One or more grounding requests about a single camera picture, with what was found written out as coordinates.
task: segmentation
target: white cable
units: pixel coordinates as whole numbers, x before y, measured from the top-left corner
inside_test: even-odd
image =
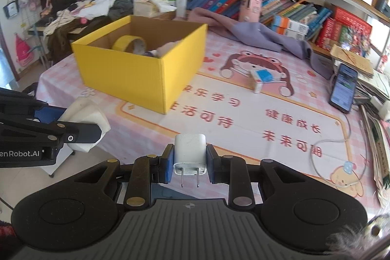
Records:
[[[333,79],[335,78],[336,76],[336,73],[333,73],[332,76],[330,77],[330,80],[329,80],[329,85],[328,85],[328,93],[329,95],[332,95],[332,89],[333,89]]]
[[[366,170],[366,166],[367,166],[367,164],[366,164],[366,162],[367,162],[367,142],[366,142],[366,139],[365,139],[365,133],[366,133],[366,131],[365,131],[365,129],[364,129],[364,127],[363,127],[361,121],[359,122],[359,126],[360,126],[360,129],[363,130],[362,132],[363,132],[363,140],[364,140],[365,155],[364,155],[364,168],[363,168],[363,171],[362,171],[362,173],[361,173],[361,175],[360,175],[360,177],[358,178],[357,181],[352,182],[352,183],[347,184],[347,185],[343,185],[343,186],[336,185],[336,184],[334,184],[334,183],[329,182],[327,179],[325,179],[325,178],[319,173],[319,171],[317,170],[317,168],[316,168],[316,166],[315,166],[315,164],[314,164],[313,148],[316,147],[318,144],[320,144],[320,143],[325,143],[325,142],[341,143],[341,142],[346,142],[346,141],[348,141],[348,140],[350,139],[351,134],[352,134],[351,124],[350,124],[350,121],[348,120],[347,115],[345,115],[344,113],[343,113],[343,115],[345,116],[345,118],[346,118],[346,120],[347,120],[347,123],[348,123],[348,131],[349,131],[349,132],[348,132],[348,136],[347,136],[345,139],[341,139],[341,140],[332,140],[332,139],[323,139],[323,140],[319,140],[319,141],[317,141],[316,143],[314,143],[314,144],[311,146],[311,149],[310,149],[310,161],[311,161],[311,163],[312,163],[312,166],[313,166],[315,172],[316,172],[316,173],[318,174],[318,176],[319,176],[320,178],[322,178],[327,184],[329,184],[329,185],[331,185],[331,186],[336,186],[336,188],[346,188],[346,187],[349,187],[349,186],[358,184],[358,183],[360,182],[360,180],[363,178],[364,173],[365,173],[365,170]]]

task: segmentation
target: pink bag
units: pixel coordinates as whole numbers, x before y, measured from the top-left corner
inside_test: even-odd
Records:
[[[17,62],[22,68],[24,68],[34,59],[34,54],[29,52],[30,46],[27,44],[27,42],[23,41],[17,33],[15,35]]]

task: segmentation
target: smartphone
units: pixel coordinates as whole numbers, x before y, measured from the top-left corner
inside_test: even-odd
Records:
[[[345,64],[340,64],[329,104],[348,114],[352,108],[357,80],[357,71]]]

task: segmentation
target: table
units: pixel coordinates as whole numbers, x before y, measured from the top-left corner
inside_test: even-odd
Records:
[[[250,90],[248,72],[252,68],[266,68],[273,75],[273,81],[264,84],[261,94]],[[73,55],[41,75],[37,98],[60,107],[69,107],[78,96],[93,99],[112,128],[99,146],[125,164],[143,155],[161,154],[177,133],[203,133],[219,155],[239,155],[252,164],[272,158],[319,179],[309,161],[311,144],[322,139],[342,139],[348,133],[344,116],[328,104],[327,85],[308,61],[209,32],[202,67],[167,115],[86,87]],[[380,208],[371,154],[365,157],[360,114],[352,111],[348,119],[350,140],[314,148],[314,161],[333,184],[337,178],[357,180],[367,164],[360,183],[340,190],[356,197],[371,216]],[[348,175],[343,170],[345,162],[353,165]],[[167,187],[198,198],[227,199],[228,186],[210,184],[207,174],[200,177],[199,188],[195,176],[186,177],[184,182],[181,188],[180,176],[174,174]],[[253,189],[258,203],[261,198],[256,184]]]
[[[38,36],[43,37],[43,31],[46,27],[37,27]],[[85,29],[85,27],[76,28],[75,30],[72,30],[68,33],[68,39],[69,40],[76,40],[78,38],[78,35]],[[34,27],[30,27],[30,29],[27,30],[27,33],[29,35],[35,35],[34,33]]]

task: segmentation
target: clothes pile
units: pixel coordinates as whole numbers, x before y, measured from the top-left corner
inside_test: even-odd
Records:
[[[68,33],[82,28],[78,38],[133,13],[128,0],[86,0],[57,12],[57,18],[43,31],[53,64],[72,54]]]

